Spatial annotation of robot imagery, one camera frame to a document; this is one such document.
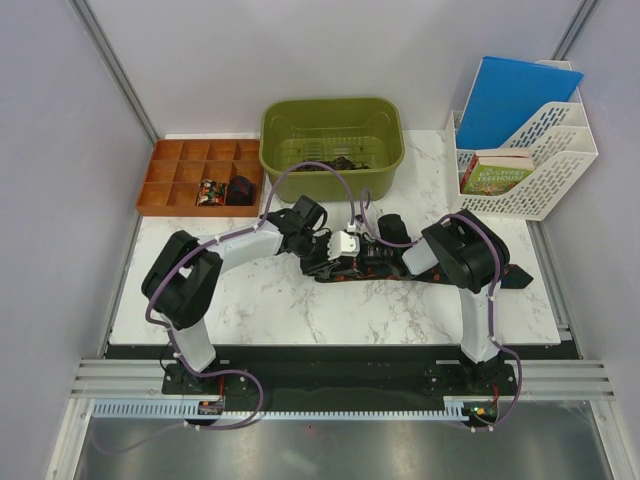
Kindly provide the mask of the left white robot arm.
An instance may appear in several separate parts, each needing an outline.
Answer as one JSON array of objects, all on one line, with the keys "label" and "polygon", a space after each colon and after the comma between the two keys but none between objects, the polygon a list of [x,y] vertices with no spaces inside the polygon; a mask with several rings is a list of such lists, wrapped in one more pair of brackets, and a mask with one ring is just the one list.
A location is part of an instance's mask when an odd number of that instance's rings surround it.
[{"label": "left white robot arm", "polygon": [[220,376],[216,350],[205,315],[220,277],[258,259],[283,253],[301,260],[326,260],[327,248],[315,236],[327,211],[307,196],[291,208],[264,214],[252,225],[219,234],[208,241],[180,230],[170,236],[146,274],[141,292],[148,300],[145,318],[167,331],[185,382],[198,393],[216,388]]}]

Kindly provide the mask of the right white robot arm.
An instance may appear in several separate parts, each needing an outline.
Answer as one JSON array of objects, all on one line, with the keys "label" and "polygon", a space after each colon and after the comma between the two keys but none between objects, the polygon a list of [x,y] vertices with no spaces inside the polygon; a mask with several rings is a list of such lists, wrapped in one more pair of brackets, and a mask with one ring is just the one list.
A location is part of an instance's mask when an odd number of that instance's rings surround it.
[{"label": "right white robot arm", "polygon": [[378,220],[375,230],[359,216],[360,251],[354,262],[357,277],[441,283],[458,289],[463,333],[458,381],[477,394],[498,377],[503,365],[495,333],[496,296],[509,250],[491,229],[467,210],[448,214],[411,241],[400,216]]}]

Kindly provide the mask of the black orange floral tie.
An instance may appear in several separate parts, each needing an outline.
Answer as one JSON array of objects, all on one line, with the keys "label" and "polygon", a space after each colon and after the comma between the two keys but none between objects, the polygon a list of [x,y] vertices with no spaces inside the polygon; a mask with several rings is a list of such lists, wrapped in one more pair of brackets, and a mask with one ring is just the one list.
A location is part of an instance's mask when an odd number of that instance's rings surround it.
[{"label": "black orange floral tie", "polygon": [[[446,276],[444,270],[440,265],[436,265],[433,268],[427,270],[426,272],[409,278],[398,277],[394,275],[365,275],[365,276],[356,276],[356,277],[348,277],[345,275],[333,275],[329,279],[316,279],[316,282],[321,284],[331,284],[331,283],[342,283],[342,282],[350,282],[350,281],[373,281],[373,280],[391,280],[391,281],[410,281],[410,282],[420,282],[427,284],[439,284],[439,285],[452,285],[451,280]],[[534,278],[527,273],[524,269],[516,264],[508,264],[504,270],[502,275],[502,287],[505,289],[511,290],[522,290],[525,289]]]}]

